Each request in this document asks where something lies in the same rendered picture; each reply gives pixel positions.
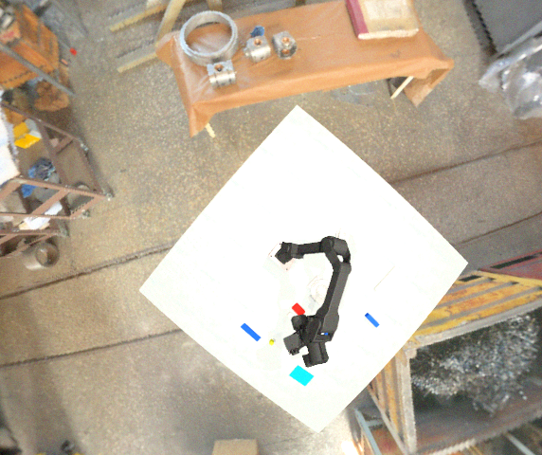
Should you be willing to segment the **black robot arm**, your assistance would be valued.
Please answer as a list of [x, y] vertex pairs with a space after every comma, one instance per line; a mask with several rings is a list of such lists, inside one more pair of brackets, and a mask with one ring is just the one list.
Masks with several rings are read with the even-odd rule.
[[[324, 302], [317, 309], [315, 315], [308, 315], [308, 323], [303, 329], [307, 344], [310, 365], [324, 364], [329, 361], [325, 342], [332, 341], [338, 329], [339, 314], [338, 306], [343, 298], [349, 275], [352, 273], [351, 252], [346, 240], [334, 236], [326, 236], [321, 242], [309, 244], [294, 244], [282, 242], [280, 250], [275, 257], [283, 264], [294, 259], [304, 259], [305, 254], [324, 253], [326, 259], [333, 267], [333, 275], [327, 290]], [[337, 256], [342, 256], [342, 262]], [[328, 334], [328, 335], [322, 335]], [[300, 348], [304, 347], [300, 338], [300, 332], [295, 331], [292, 335], [282, 339], [289, 355], [299, 354]]]

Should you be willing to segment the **blue rectangular block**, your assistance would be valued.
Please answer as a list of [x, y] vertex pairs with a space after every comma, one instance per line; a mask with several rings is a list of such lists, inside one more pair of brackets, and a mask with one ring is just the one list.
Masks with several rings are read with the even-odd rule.
[[375, 325], [375, 327], [377, 328], [379, 326], [379, 324], [377, 323], [377, 321], [375, 321], [372, 316], [370, 316], [368, 313], [365, 315], [366, 318], [368, 318], [370, 320], [371, 323], [373, 323]]

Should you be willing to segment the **cyan flat plate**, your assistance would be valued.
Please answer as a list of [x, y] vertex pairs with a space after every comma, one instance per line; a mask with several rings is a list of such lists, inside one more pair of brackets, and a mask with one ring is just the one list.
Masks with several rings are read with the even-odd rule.
[[296, 366], [293, 371], [291, 371], [290, 376], [296, 379], [303, 386], [306, 386], [313, 378], [313, 375], [311, 373], [306, 372], [299, 365]]

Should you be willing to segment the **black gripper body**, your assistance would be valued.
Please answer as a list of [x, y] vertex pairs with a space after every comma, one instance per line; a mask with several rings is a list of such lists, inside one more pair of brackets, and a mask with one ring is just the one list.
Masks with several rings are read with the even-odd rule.
[[[298, 328], [300, 332], [300, 338], [303, 341], [304, 347], [307, 347], [307, 344], [310, 343], [310, 341], [305, 340], [304, 335], [303, 335], [304, 324], [308, 323], [307, 316], [305, 314], [298, 314], [298, 315], [292, 316], [290, 320], [291, 320], [292, 326], [295, 328]], [[309, 358], [310, 358], [309, 353], [303, 356], [303, 360], [304, 360], [304, 364], [306, 368], [315, 366], [315, 365], [310, 365]]]

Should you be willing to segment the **blue flat plate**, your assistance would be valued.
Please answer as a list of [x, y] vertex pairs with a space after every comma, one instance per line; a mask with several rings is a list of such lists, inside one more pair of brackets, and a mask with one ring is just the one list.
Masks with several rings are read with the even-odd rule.
[[255, 333], [249, 326], [245, 323], [241, 326], [249, 335], [251, 335], [256, 341], [260, 340], [260, 336]]

